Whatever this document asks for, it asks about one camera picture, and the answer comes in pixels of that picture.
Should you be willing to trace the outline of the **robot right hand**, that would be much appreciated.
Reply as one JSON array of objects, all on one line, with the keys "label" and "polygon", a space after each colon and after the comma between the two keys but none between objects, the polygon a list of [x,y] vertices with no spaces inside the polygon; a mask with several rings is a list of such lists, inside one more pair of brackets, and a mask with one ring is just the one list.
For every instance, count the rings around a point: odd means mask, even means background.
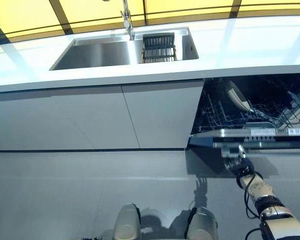
[{"label": "robot right hand", "polygon": [[253,163],[247,157],[245,148],[239,144],[235,153],[231,153],[230,148],[223,147],[221,156],[224,159],[224,167],[235,175],[236,178],[242,178],[255,173]]}]

